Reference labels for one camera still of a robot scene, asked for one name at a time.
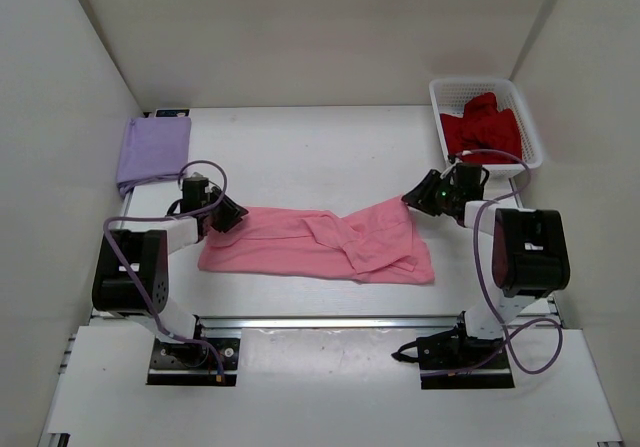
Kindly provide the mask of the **pink t shirt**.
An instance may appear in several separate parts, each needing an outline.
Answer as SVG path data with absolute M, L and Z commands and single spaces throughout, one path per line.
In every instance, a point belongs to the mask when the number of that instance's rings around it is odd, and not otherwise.
M 435 280 L 428 246 L 399 197 L 345 217 L 327 210 L 251 207 L 229 232 L 208 232 L 198 268 L 365 284 Z

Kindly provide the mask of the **purple t shirt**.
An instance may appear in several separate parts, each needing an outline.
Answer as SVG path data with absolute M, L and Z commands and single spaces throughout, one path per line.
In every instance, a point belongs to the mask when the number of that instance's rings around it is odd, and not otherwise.
M 122 141 L 116 184 L 121 197 L 139 185 L 176 180 L 188 161 L 189 117 L 131 119 Z

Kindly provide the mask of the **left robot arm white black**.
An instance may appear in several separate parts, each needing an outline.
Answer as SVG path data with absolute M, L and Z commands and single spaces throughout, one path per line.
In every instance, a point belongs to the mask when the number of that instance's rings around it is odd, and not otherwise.
M 199 318 L 169 293 L 169 255 L 226 234 L 248 210 L 208 178 L 193 174 L 179 182 L 181 197 L 162 218 L 116 217 L 103 225 L 93 287 L 93 307 L 132 320 L 154 334 L 160 348 L 189 368 L 224 370 L 220 352 L 201 334 Z

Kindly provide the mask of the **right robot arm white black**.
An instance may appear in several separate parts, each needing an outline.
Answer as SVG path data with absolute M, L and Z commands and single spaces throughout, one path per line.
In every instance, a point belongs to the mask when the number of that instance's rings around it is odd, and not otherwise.
M 402 198 L 424 214 L 446 215 L 472 232 L 474 265 L 482 302 L 462 312 L 445 332 L 402 346 L 399 362 L 417 363 L 429 378 L 458 377 L 493 369 L 499 357 L 516 357 L 509 326 L 535 301 L 565 289 L 569 257 L 561 215 L 555 210 L 508 208 L 487 200 L 487 168 L 458 161 L 444 172 L 431 170 Z

